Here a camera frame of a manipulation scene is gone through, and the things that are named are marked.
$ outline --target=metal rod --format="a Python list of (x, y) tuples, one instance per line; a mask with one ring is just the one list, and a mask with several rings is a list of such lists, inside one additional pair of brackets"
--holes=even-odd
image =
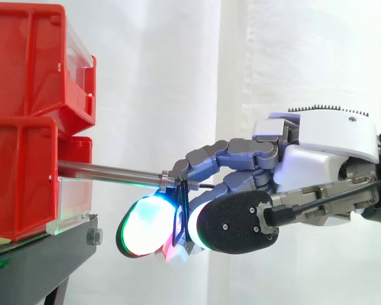
[(165, 192), (167, 187), (177, 186), (176, 179), (168, 177), (168, 172), (162, 174), (149, 173), (71, 161), (58, 160), (58, 174), (61, 177), (125, 183), (155, 189), (161, 188), (162, 192)]

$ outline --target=red storage box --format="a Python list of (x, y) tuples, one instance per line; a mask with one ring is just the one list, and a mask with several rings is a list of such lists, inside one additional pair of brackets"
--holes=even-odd
[(0, 117), (0, 238), (17, 240), (57, 217), (57, 126)]
[(46, 116), (59, 135), (95, 124), (96, 60), (55, 4), (0, 3), (0, 116)]

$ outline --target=hexagonal nut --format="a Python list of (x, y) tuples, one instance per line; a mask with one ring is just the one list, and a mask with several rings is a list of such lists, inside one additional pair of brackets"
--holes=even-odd
[(92, 229), (90, 232), (90, 244), (92, 246), (99, 246), (103, 241), (103, 230), (102, 229)]

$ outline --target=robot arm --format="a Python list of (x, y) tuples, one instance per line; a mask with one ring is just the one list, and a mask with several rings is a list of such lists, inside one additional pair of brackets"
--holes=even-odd
[(177, 228), (186, 228), (174, 226), (162, 247), (166, 260), (189, 255), (193, 243), (228, 254), (259, 250), (276, 241), (279, 226), (338, 224), (353, 211), (381, 222), (380, 158), (381, 136), (366, 114), (316, 106), (272, 113), (256, 122), (251, 140), (192, 151), (168, 178), (196, 183), (221, 166), (236, 171), (176, 204), (185, 211)]

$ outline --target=wire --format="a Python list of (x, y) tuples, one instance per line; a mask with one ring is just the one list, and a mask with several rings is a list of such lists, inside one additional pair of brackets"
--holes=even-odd
[(293, 212), (295, 213), (295, 215), (300, 215), (304, 211), (310, 210), (312, 208), (320, 207), (321, 205), (324, 205), (324, 204), (329, 203), (331, 201), (336, 201), (336, 200), (339, 200), (339, 199), (342, 199), (342, 198), (345, 198), (345, 197), (348, 197), (348, 196), (351, 196), (351, 195), (354, 195), (357, 193), (361, 193), (363, 191), (366, 191), (367, 189), (372, 189), (374, 187), (380, 187), (380, 186), (381, 186), (381, 180), (377, 180), (377, 181), (371, 182), (369, 184), (365, 184), (363, 186), (356, 187), (355, 189), (351, 189), (350, 191), (346, 191), (346, 192), (338, 193), (335, 195), (331, 195), (329, 197), (321, 198), (321, 199), (306, 203), (306, 204), (301, 205), (301, 206), (298, 206), (298, 205), (294, 206)]
[(200, 184), (199, 188), (200, 189), (214, 189), (215, 186), (213, 184)]

